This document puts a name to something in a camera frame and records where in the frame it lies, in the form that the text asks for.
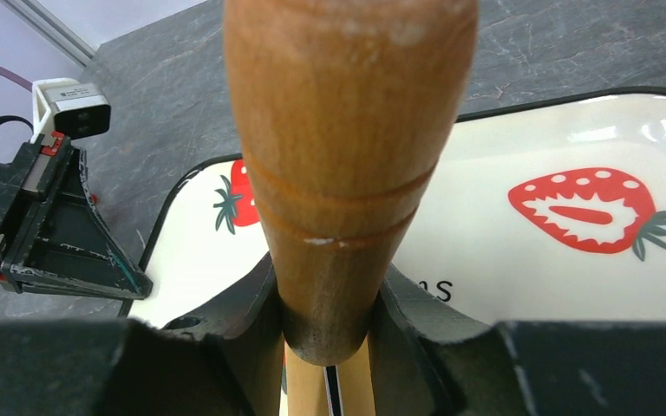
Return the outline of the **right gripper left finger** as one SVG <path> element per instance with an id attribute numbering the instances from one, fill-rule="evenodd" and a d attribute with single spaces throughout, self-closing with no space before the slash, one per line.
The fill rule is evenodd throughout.
<path id="1" fill-rule="evenodd" d="M 276 415 L 283 340 L 269 257 L 163 329 L 1 321 L 0 415 Z"/>

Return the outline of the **wooden dough roller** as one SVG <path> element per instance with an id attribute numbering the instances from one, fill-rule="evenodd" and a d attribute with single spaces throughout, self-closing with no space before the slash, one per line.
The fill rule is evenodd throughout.
<path id="1" fill-rule="evenodd" d="M 290 414 L 314 370 L 349 362 L 350 415 L 374 398 L 361 354 L 375 298 L 467 89 L 475 1 L 228 1 L 224 58 L 277 274 Z"/>

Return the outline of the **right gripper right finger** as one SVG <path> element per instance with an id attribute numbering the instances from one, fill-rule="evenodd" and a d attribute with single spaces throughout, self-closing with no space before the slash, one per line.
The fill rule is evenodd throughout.
<path id="1" fill-rule="evenodd" d="M 395 268 L 369 366 L 379 415 L 666 415 L 666 322 L 487 325 Z"/>

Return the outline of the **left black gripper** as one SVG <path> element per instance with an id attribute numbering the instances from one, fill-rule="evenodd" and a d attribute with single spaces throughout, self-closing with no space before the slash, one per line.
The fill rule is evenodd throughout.
<path id="1" fill-rule="evenodd" d="M 70 185 L 86 212 L 87 233 L 78 246 L 91 259 L 88 279 L 73 278 L 59 265 L 74 244 L 56 231 L 58 195 Z M 0 288 L 15 293 L 143 300 L 153 282 L 116 242 L 88 189 L 87 152 L 64 133 L 40 134 L 24 143 L 15 159 L 0 163 Z"/>

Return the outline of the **white strawberry print tray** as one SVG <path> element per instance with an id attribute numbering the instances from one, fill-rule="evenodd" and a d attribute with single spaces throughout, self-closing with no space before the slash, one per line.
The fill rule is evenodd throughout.
<path id="1" fill-rule="evenodd" d="M 156 329 L 270 257 L 243 156 L 186 174 L 152 237 L 155 291 L 129 316 Z M 666 90 L 465 115 L 389 268 L 487 325 L 666 322 Z M 350 415 L 351 370 L 313 375 L 322 406 Z"/>

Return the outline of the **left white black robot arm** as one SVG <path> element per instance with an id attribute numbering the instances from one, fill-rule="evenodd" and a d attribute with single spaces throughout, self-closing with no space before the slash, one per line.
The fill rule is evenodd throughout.
<path id="1" fill-rule="evenodd" d="M 140 300 L 152 287 L 98 212 L 86 153 L 68 136 L 40 133 L 0 163 L 0 288 Z"/>

